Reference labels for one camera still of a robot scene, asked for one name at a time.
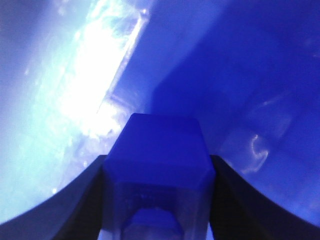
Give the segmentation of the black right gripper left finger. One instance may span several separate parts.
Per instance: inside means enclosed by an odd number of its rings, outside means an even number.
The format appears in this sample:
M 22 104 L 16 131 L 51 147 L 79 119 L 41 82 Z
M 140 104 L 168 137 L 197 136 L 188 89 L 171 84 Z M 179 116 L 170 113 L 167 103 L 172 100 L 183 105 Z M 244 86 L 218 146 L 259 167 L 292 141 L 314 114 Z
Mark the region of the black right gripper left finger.
M 102 228 L 103 161 L 99 155 L 57 194 L 0 225 L 2 240 L 96 240 Z

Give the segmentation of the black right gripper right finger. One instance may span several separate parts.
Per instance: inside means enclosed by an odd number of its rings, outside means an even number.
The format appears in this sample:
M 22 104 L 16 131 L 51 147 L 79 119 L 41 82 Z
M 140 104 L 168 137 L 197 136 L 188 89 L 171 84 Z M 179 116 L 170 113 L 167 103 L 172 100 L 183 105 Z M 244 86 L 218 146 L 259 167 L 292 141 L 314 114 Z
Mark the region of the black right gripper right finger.
M 264 196 L 220 156 L 211 155 L 216 172 L 209 224 L 215 240 L 318 240 L 320 228 Z

